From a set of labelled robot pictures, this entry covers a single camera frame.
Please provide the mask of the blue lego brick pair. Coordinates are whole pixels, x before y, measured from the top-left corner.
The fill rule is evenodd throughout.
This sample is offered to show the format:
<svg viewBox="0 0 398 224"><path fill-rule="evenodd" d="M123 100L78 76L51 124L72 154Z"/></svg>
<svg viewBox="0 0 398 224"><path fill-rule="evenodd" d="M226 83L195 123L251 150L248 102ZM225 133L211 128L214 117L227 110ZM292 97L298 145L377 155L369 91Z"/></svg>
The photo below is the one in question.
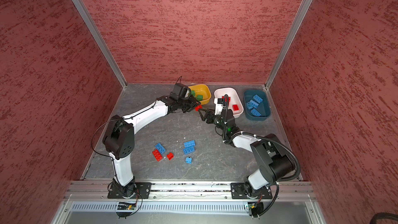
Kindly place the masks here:
<svg viewBox="0 0 398 224"><path fill-rule="evenodd" d="M196 145L195 140L184 142L184 148L192 147L195 145Z"/></svg>
<svg viewBox="0 0 398 224"><path fill-rule="evenodd" d="M186 156L188 154L191 154L195 152L195 147L194 146L189 146L183 149L183 154Z"/></svg>

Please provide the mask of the blue lego brick long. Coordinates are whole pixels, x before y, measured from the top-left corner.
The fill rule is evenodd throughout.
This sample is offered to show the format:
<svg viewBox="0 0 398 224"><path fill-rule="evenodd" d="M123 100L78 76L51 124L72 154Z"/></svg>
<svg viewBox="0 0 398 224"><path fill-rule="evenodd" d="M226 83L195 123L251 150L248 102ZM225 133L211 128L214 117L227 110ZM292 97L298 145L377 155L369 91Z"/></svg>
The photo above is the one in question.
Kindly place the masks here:
<svg viewBox="0 0 398 224"><path fill-rule="evenodd" d="M255 108L253 108L250 112L251 112L251 114L253 116L256 116L256 117L261 117L262 116L261 113L258 112Z"/></svg>

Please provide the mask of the red lego brick small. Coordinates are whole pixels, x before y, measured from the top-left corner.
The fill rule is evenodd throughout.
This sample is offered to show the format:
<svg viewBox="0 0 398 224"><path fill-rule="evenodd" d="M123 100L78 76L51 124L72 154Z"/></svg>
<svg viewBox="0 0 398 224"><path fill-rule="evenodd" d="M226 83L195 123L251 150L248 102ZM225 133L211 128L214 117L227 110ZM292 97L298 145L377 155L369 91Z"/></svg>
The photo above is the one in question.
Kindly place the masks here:
<svg viewBox="0 0 398 224"><path fill-rule="evenodd" d="M167 155L168 160L172 160L174 157L173 153L169 152Z"/></svg>

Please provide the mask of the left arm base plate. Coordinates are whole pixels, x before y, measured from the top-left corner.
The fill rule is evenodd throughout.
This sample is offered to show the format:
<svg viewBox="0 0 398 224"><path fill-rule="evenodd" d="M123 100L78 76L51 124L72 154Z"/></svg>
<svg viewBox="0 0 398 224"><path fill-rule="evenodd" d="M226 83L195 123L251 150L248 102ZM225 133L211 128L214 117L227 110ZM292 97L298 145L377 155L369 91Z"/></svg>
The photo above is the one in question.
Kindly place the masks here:
<svg viewBox="0 0 398 224"><path fill-rule="evenodd" d="M113 180L108 186L108 199L148 199L152 183L132 182L126 186L121 186Z"/></svg>

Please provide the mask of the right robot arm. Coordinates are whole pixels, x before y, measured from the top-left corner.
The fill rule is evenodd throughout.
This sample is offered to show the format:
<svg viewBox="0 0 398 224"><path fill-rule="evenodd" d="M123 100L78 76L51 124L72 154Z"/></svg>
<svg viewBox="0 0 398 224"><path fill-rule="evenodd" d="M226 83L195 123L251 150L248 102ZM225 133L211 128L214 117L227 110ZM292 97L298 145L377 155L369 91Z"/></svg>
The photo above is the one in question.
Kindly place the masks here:
<svg viewBox="0 0 398 224"><path fill-rule="evenodd" d="M298 158L277 136L260 136L241 130L235 123L231 110L216 114L215 110L198 110L202 121L214 124L223 142L253 154L258 169L245 179L247 192L255 192L263 187L276 185L280 181L290 181L301 173Z"/></svg>

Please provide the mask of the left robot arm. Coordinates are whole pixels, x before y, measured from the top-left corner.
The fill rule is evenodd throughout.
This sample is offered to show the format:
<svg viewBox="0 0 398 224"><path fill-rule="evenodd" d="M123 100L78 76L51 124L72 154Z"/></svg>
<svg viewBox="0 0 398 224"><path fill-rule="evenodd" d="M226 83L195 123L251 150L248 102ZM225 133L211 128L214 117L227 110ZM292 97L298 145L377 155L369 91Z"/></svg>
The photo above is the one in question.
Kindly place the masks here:
<svg viewBox="0 0 398 224"><path fill-rule="evenodd" d="M112 185L131 195L135 190L135 177L131 169L131 153L135 147L135 135L153 121L177 110L190 112L200 105L195 97L174 99L171 96L157 98L151 105L126 116L111 117L103 144L109 153L113 168Z"/></svg>

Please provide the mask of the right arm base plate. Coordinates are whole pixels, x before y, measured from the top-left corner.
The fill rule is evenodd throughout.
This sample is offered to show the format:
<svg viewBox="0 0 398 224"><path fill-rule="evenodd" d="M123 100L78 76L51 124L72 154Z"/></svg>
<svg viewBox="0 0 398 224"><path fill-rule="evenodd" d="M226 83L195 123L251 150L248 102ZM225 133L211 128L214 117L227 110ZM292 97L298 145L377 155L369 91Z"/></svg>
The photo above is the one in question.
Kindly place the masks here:
<svg viewBox="0 0 398 224"><path fill-rule="evenodd" d="M249 183L230 183L232 199L257 199L270 200L272 193L265 186L260 189L253 189Z"/></svg>

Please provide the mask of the blue lego brick bottom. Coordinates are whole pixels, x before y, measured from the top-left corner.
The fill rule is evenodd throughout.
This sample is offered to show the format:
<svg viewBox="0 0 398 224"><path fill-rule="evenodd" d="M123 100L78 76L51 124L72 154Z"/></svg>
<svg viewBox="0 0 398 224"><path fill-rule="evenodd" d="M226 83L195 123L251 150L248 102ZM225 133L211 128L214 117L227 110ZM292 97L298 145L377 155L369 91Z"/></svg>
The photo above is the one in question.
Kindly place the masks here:
<svg viewBox="0 0 398 224"><path fill-rule="evenodd" d="M155 145L155 148L159 151L160 154L164 154L166 152L166 149L161 143L157 143Z"/></svg>

